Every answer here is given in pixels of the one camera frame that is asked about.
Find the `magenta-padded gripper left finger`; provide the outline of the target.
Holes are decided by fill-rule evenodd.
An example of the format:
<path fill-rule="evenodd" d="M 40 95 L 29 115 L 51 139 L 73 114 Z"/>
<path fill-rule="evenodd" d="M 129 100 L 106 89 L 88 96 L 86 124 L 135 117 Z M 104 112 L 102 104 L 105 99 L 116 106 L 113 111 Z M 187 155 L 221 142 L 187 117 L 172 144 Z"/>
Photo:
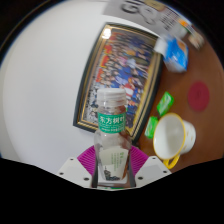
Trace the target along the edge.
<path fill-rule="evenodd" d="M 81 187 L 96 188 L 98 169 L 94 147 L 89 147 L 78 157 L 68 158 L 57 175 Z"/>

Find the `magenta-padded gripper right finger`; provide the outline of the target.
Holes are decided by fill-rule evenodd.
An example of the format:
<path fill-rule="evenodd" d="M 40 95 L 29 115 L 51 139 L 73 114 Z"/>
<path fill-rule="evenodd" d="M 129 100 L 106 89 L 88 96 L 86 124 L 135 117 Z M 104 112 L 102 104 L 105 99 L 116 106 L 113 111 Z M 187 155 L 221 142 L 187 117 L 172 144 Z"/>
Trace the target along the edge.
<path fill-rule="evenodd" d="M 146 186 L 170 174 L 157 156 L 147 156 L 137 147 L 131 148 L 127 182 L 129 188 Z"/>

